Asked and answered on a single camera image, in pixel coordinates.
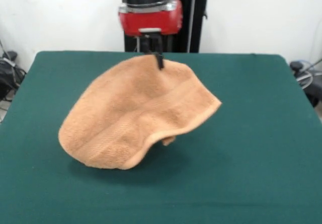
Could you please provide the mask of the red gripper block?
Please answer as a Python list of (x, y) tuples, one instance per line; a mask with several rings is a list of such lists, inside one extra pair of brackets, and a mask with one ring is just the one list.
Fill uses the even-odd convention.
[(140, 37), (140, 52), (156, 57), (159, 70), (164, 68), (162, 35), (177, 34), (182, 27), (183, 9), (180, 0), (170, 0), (151, 8), (131, 8), (122, 3), (118, 11), (123, 31)]

